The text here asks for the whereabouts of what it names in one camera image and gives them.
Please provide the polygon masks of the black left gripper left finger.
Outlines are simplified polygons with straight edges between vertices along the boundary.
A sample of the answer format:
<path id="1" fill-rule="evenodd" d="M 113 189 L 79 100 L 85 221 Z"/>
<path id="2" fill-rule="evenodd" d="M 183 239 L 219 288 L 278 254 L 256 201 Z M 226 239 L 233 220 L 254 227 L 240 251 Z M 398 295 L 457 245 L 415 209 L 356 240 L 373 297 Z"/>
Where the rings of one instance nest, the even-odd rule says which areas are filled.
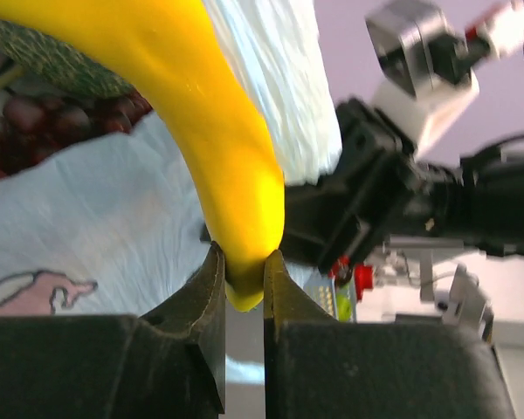
<path id="1" fill-rule="evenodd" d="M 0 317 L 0 418 L 216 418 L 224 256 L 142 317 Z"/>

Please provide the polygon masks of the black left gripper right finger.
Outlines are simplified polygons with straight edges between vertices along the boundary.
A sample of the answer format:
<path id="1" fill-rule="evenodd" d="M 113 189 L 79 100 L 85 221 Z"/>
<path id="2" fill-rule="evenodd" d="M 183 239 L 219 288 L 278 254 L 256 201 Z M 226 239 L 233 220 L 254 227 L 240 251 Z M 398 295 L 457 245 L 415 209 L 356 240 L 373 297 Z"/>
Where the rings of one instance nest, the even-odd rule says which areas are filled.
<path id="1" fill-rule="evenodd" d="M 265 414 L 269 418 L 510 419 L 491 348 L 463 327 L 341 323 L 265 262 Z"/>

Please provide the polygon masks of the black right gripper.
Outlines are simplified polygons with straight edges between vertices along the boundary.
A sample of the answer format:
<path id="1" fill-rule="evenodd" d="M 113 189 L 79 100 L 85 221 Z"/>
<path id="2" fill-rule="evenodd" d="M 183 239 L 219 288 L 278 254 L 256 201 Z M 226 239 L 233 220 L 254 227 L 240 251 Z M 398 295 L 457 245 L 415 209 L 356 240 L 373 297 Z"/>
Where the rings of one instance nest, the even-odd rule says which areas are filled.
<path id="1" fill-rule="evenodd" d="M 438 236 L 458 201 L 458 171 L 415 161 L 411 141 L 357 98 L 335 114 L 342 151 L 334 172 L 286 187 L 284 257 L 326 273 L 341 257 L 361 263 L 391 235 Z"/>

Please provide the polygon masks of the light blue plastic bag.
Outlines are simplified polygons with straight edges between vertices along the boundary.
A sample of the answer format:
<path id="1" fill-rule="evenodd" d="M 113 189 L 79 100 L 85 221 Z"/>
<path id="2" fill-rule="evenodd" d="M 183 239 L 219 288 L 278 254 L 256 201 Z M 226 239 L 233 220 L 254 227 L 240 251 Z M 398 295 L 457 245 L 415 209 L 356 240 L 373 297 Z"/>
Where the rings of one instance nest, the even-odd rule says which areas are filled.
<path id="1" fill-rule="evenodd" d="M 288 184 L 341 151 L 311 1 L 209 1 L 232 70 L 265 116 Z M 143 314 L 203 262 L 190 172 L 152 113 L 0 181 L 0 314 Z"/>

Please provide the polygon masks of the yellow fake banana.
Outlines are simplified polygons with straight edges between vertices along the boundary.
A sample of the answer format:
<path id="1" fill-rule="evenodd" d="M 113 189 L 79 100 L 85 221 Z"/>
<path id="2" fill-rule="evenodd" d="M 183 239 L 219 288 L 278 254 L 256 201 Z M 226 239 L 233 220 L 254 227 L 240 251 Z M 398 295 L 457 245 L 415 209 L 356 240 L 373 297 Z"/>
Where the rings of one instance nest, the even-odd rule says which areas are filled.
<path id="1" fill-rule="evenodd" d="M 285 185 L 264 118 L 233 75 L 200 1 L 0 1 L 0 18 L 65 41 L 132 84 L 190 170 L 240 312 L 264 294 Z"/>

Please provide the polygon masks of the dark red fake grapes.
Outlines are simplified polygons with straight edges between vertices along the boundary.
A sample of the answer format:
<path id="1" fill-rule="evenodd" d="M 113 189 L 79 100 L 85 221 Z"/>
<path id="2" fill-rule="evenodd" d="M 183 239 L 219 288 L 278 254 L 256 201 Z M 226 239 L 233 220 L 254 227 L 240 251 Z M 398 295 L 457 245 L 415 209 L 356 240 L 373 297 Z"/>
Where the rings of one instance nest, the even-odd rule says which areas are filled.
<path id="1" fill-rule="evenodd" d="M 151 110 L 136 90 L 106 99 L 60 90 L 0 52 L 0 180 L 75 144 L 129 134 Z"/>

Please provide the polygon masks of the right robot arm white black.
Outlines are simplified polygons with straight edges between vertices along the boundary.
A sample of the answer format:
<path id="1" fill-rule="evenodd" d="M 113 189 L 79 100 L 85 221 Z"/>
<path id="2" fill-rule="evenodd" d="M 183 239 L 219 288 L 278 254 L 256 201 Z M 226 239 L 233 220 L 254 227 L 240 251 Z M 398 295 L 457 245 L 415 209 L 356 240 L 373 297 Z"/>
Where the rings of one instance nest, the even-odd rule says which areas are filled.
<path id="1" fill-rule="evenodd" d="M 340 103 L 342 152 L 316 184 L 286 188 L 283 255 L 328 272 L 361 263 L 388 237 L 454 240 L 499 258 L 524 256 L 524 156 L 494 144 L 456 168 L 416 161 L 381 111 Z"/>

